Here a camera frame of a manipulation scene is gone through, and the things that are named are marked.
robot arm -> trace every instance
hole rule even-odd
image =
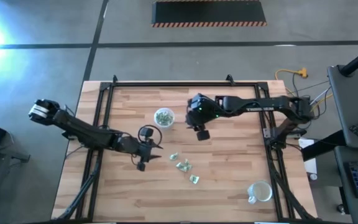
[[[310,112],[309,98],[289,98],[280,96],[275,98],[241,99],[237,96],[216,96],[215,100],[202,94],[197,94],[188,100],[186,123],[197,131],[199,141],[209,139],[209,132],[205,130],[205,123],[218,117],[230,118],[242,113],[259,111],[279,111],[287,119],[273,131],[275,142],[285,142],[286,136],[298,124],[306,124],[314,118]]]
[[[140,156],[137,168],[141,171],[145,169],[145,162],[159,157],[151,155],[153,147],[161,148],[150,138],[153,135],[151,128],[144,127],[139,130],[139,135],[143,136],[144,140],[132,136],[124,137],[125,133],[122,131],[101,129],[70,115],[66,110],[60,109],[57,102],[51,100],[37,100],[30,110],[29,117],[36,123],[58,126],[65,130],[63,136],[76,136],[85,147]]]

butcher block tabletop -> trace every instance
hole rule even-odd
[[[281,80],[258,82],[268,83],[271,97],[286,95]],[[76,117],[89,124],[93,123],[100,83],[84,82],[81,91]],[[206,124],[211,138],[198,141],[196,133],[185,124],[187,100],[197,93],[212,99],[216,95],[255,98],[254,88],[246,86],[114,88],[110,128],[136,136],[141,126],[155,124],[154,113],[159,108],[170,108],[175,113],[175,123],[171,129],[162,130],[163,149],[152,150],[161,158],[146,163],[145,172],[136,169],[130,155],[104,150],[94,222],[277,221],[273,199],[253,205],[248,203],[247,188],[252,183],[258,180],[270,183],[258,113],[215,119]],[[285,119],[280,113],[275,113],[275,118],[277,125]],[[158,132],[155,131],[152,138],[158,141]],[[79,146],[79,142],[71,141],[67,153]],[[170,155],[176,152],[178,159],[171,161]],[[87,149],[79,149],[65,160],[52,217],[61,215],[78,193],[86,153]],[[291,191],[316,217],[301,153],[288,146],[283,150],[283,157]],[[185,159],[193,165],[187,173],[175,167]],[[197,184],[189,181],[191,174],[200,177]],[[282,191],[279,192],[286,216],[285,199]],[[85,215],[88,199],[86,197]]]

white mug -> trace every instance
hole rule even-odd
[[[256,201],[267,202],[272,198],[273,190],[266,181],[258,181],[248,188],[248,202],[254,204]]]

gray floor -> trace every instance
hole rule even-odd
[[[110,0],[101,43],[358,40],[358,1],[261,0],[267,27],[153,29],[151,0]],[[0,0],[0,44],[92,43],[102,0]],[[31,154],[12,168],[0,186],[0,223],[40,222],[50,218],[67,141],[56,127],[29,121],[34,100],[48,98],[75,108],[89,49],[0,50],[0,127],[15,137],[14,150]],[[296,78],[299,89],[328,80],[326,68],[358,55],[358,45],[308,47],[192,47],[98,49],[90,80],[271,80],[280,68],[308,69]],[[292,75],[280,74],[293,89]],[[328,83],[304,91],[316,97]],[[336,107],[313,121],[306,137],[323,138],[340,129]],[[318,159],[335,162],[332,156]],[[312,186],[320,218],[340,216],[337,188]]]

black metal frame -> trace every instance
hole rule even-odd
[[[104,119],[103,119],[103,127],[106,127],[108,125],[109,112],[110,112],[111,103],[112,103],[112,94],[113,94],[113,90],[115,87],[130,87],[130,86],[131,87],[137,87],[137,86],[139,86],[139,87],[140,86],[238,86],[238,87],[253,87],[255,90],[256,98],[261,98],[261,92],[263,92],[265,97],[270,97],[269,89],[268,89],[266,82],[236,83],[236,82],[234,82],[234,80],[232,79],[232,77],[230,75],[227,76],[226,80],[227,81],[222,81],[222,82],[117,82],[117,78],[116,78],[116,76],[114,76],[114,79],[112,82],[102,82],[100,84],[98,101],[96,104],[93,125],[98,126],[98,124],[99,124],[99,117],[100,117],[100,111],[101,111],[101,107],[102,107],[102,100],[103,100],[104,92],[109,90],[107,103],[106,103],[106,111],[105,111],[105,115],[104,115]],[[275,128],[275,126],[276,126],[275,118],[271,111],[268,112],[268,116],[269,116],[269,120],[270,120],[269,126],[266,124],[264,112],[259,112],[260,125],[261,125],[262,132],[264,131],[265,128]],[[274,166],[273,157],[272,157],[272,149],[267,144],[267,138],[265,138],[265,136],[263,136],[263,135],[262,135],[262,137],[264,138],[265,150],[266,150],[266,154],[267,154],[267,165],[268,165],[269,170],[271,170],[272,166]],[[89,149],[87,157],[86,157],[86,162],[85,162],[83,180],[81,183],[81,194],[84,197],[85,193],[83,192],[84,189],[82,189],[82,187],[85,184],[88,185],[87,188],[85,189],[85,191],[90,187],[90,184],[89,184],[90,169],[91,169],[92,157],[93,157],[95,151],[98,152],[97,161],[99,161],[99,162],[97,165],[95,165],[95,167],[98,166],[95,168],[95,170],[96,169],[98,169],[98,170],[97,170],[97,173],[93,179],[93,186],[92,186],[91,197],[90,197],[90,201],[89,201],[88,216],[86,218],[83,217],[84,204],[83,204],[83,198],[81,198],[80,202],[76,208],[75,219],[50,220],[50,222],[52,222],[52,223],[93,222],[94,206],[96,203],[96,196],[97,196],[97,191],[98,191],[98,182],[99,182],[99,174],[100,174],[100,170],[101,170],[101,161],[103,158],[103,150]],[[277,161],[278,161],[280,176],[282,177],[283,183],[287,187],[289,187],[287,173],[285,171],[285,166],[284,166],[282,150],[274,149],[274,151],[277,153]],[[274,199],[274,204],[275,204],[275,208],[276,208],[276,214],[277,214],[278,220],[280,221],[284,218],[282,206],[281,206],[281,202],[280,202],[280,195],[279,195],[279,191],[278,191],[278,187],[277,187],[277,182],[274,179],[272,172],[269,171],[269,173],[270,173],[270,181],[271,181],[271,185],[272,185],[272,189],[273,189],[273,199]],[[295,213],[293,211],[293,206],[291,205],[289,199],[287,197],[285,197],[285,198],[286,198],[289,219],[294,219]]]

